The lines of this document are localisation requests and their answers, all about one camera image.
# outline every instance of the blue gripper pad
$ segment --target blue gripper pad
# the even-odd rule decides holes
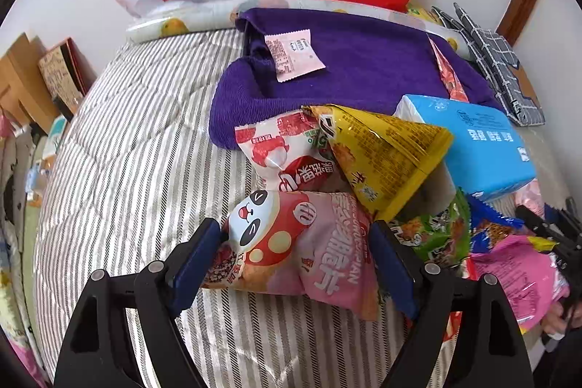
[[[203,230],[202,227],[207,222],[202,238],[174,279],[174,300],[168,307],[173,317],[178,317],[182,311],[192,306],[220,246],[222,232],[214,219],[206,219],[196,232]]]
[[[368,243],[374,263],[378,267],[380,286],[389,292],[396,308],[414,320],[419,311],[414,297],[414,282],[378,222],[370,227]]]

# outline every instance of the gray plaid cloth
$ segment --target gray plaid cloth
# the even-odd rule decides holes
[[[521,126],[544,124],[543,111],[523,95],[519,81],[509,69],[509,66],[518,69],[519,59],[507,40],[491,30],[482,29],[458,4],[454,5],[461,23],[437,7],[432,11],[445,27],[463,36],[479,71],[487,79],[507,116]]]

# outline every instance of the purple towel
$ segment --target purple towel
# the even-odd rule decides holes
[[[226,69],[210,111],[210,138],[235,150],[234,127],[301,106],[338,104],[391,115],[405,94],[448,98],[427,34],[383,20],[299,9],[246,11],[236,21],[245,53]],[[279,83],[264,35],[311,30],[326,68]],[[432,40],[449,60],[469,100],[502,110],[487,81],[442,38]]]

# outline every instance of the striped bedsheet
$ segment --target striped bedsheet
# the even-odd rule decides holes
[[[224,222],[257,186],[240,151],[215,147],[208,115],[218,79],[241,55],[235,30],[126,44],[83,102],[59,150],[34,256],[41,354],[54,376],[89,274],[165,259],[204,217]],[[144,383],[157,386],[137,314],[129,327]],[[177,319],[210,387],[379,386],[402,346],[390,301],[379,321],[303,297],[199,292]],[[442,385],[446,344],[430,386]]]

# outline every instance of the blue tissue box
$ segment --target blue tissue box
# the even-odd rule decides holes
[[[444,163],[453,184],[483,200],[513,192],[535,178],[522,142],[502,112],[439,97],[406,95],[395,116],[446,127],[455,140]]]

